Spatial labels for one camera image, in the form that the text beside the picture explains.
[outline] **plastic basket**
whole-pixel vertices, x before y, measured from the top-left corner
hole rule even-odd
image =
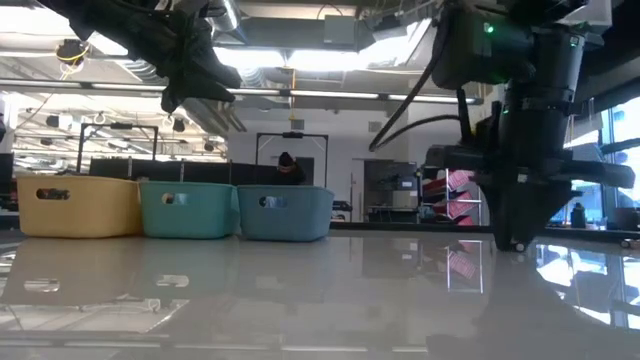
[[[90,176],[18,177],[20,230],[29,236],[103,238],[142,233],[138,184]]]
[[[329,233],[334,195],[315,186],[240,186],[242,234],[253,240],[313,241]]]
[[[140,184],[140,193],[149,237],[215,239],[238,228],[234,186],[151,181]]]

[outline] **teal basket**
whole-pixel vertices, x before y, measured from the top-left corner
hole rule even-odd
[[[242,235],[313,241],[329,233],[333,193],[315,186],[239,186]]]
[[[140,184],[140,194],[149,237],[215,239],[238,229],[234,186],[151,181]]]

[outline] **basket handle hole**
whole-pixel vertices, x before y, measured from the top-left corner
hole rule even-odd
[[[38,189],[36,197],[40,200],[69,200],[71,193],[66,189]]]
[[[162,203],[166,205],[187,205],[188,194],[165,193],[162,195]]]
[[[287,207],[287,198],[282,196],[263,196],[258,199],[258,205],[266,209],[284,209]]]

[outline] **green light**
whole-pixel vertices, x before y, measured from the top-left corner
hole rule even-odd
[[[484,32],[486,32],[487,34],[491,34],[495,31],[496,29],[493,27],[493,25],[489,24],[489,23],[484,23]]]

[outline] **person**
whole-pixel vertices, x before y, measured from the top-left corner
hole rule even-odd
[[[271,179],[271,185],[300,185],[307,179],[302,168],[288,152],[278,158],[278,170]]]

